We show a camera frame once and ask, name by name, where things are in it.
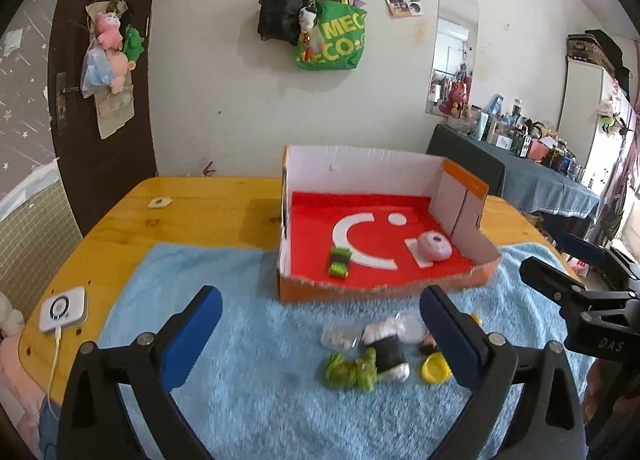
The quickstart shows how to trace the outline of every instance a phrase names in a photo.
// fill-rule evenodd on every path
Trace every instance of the wooden table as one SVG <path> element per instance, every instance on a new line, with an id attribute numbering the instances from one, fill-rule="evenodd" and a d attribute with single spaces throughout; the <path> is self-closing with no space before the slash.
<path id="1" fill-rule="evenodd" d="M 84 325 L 62 332 L 52 400 L 62 402 L 76 350 L 85 341 L 98 341 L 111 306 L 153 245 L 275 249 L 280 236 L 280 191 L 280 179 L 162 177 L 145 180 L 118 202 L 79 244 L 40 300 L 78 285 L 86 288 L 89 299 Z M 149 209 L 151 199 L 158 196 L 171 196 L 174 201 L 164 209 Z M 501 198 L 487 199 L 481 230 L 496 246 L 537 242 L 559 257 Z M 38 330 L 39 316 L 40 305 L 22 333 L 19 355 L 27 373 L 46 389 L 55 346 L 52 335 Z"/>

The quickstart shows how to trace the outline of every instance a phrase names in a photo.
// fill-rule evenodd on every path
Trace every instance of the plastic bag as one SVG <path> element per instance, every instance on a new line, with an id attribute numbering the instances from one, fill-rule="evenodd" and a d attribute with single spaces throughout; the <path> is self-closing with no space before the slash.
<path id="1" fill-rule="evenodd" d="M 89 44 L 84 61 L 82 62 L 82 74 L 80 75 L 80 91 L 82 97 L 91 97 L 96 90 L 108 86 L 113 79 L 111 65 L 107 60 L 104 50 L 93 38 Z"/>
<path id="2" fill-rule="evenodd" d="M 367 12 L 349 0 L 312 0 L 318 16 L 308 36 L 300 36 L 296 63 L 306 70 L 351 70 L 364 51 Z"/>

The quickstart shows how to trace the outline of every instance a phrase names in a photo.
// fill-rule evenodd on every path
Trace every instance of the plastic container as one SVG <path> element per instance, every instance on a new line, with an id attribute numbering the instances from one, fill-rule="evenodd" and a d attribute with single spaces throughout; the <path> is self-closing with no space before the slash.
<path id="1" fill-rule="evenodd" d="M 322 327 L 322 346 L 336 352 L 346 352 L 360 345 L 365 325 L 362 321 L 332 317 Z"/>
<path id="2" fill-rule="evenodd" d="M 549 148 L 546 145 L 543 145 L 539 141 L 532 141 L 531 148 L 529 149 L 528 157 L 532 161 L 536 161 L 537 163 L 539 163 L 540 161 L 542 161 L 542 159 L 546 157 L 548 153 L 549 153 Z"/>
<path id="3" fill-rule="evenodd" d="M 396 315 L 396 319 L 398 319 L 404 327 L 404 331 L 398 334 L 398 339 L 401 343 L 405 345 L 422 344 L 429 331 L 418 309 L 401 310 L 401 312 L 398 312 Z"/>
<path id="4" fill-rule="evenodd" d="M 452 372 L 442 353 L 436 352 L 427 357 L 420 368 L 420 375 L 429 384 L 442 384 L 451 378 Z"/>

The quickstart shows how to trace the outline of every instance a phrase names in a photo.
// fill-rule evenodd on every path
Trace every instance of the white router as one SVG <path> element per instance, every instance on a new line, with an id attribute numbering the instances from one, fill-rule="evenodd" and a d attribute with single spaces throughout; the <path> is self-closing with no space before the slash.
<path id="1" fill-rule="evenodd" d="M 87 313 L 87 297 L 84 287 L 76 287 L 66 293 L 49 297 L 40 309 L 40 331 L 51 332 L 56 326 L 83 323 Z"/>

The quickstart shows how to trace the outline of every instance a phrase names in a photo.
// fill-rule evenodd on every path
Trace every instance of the red felt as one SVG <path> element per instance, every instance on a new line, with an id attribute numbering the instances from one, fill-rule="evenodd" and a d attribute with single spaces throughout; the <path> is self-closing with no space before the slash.
<path id="1" fill-rule="evenodd" d="M 417 238 L 425 231 L 442 230 L 429 213 L 430 198 L 395 195 L 326 195 L 294 193 L 290 211 L 291 276 L 311 281 L 340 283 L 345 288 L 372 289 L 381 285 L 402 287 L 414 281 L 442 278 L 468 273 L 474 264 L 464 258 L 452 243 L 453 254 L 444 262 L 421 269 L 404 245 L 407 238 Z M 373 213 L 374 222 L 352 226 L 347 238 L 361 252 L 384 259 L 393 259 L 395 271 L 374 269 L 351 262 L 346 280 L 332 278 L 327 273 L 330 250 L 334 246 L 332 232 L 342 218 L 357 213 Z M 401 213 L 407 223 L 389 223 L 391 213 Z"/>

